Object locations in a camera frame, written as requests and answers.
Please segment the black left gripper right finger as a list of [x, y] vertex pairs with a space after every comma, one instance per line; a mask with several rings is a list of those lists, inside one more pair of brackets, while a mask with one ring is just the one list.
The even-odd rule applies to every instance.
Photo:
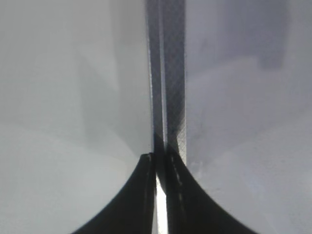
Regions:
[[246, 226], [206, 194], [172, 148], [167, 150], [164, 157], [164, 169], [169, 233], [246, 233]]

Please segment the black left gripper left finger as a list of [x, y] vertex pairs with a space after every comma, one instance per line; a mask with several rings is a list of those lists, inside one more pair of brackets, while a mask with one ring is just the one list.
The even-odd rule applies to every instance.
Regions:
[[150, 234], [156, 190], [156, 157], [142, 154], [118, 194], [76, 234]]

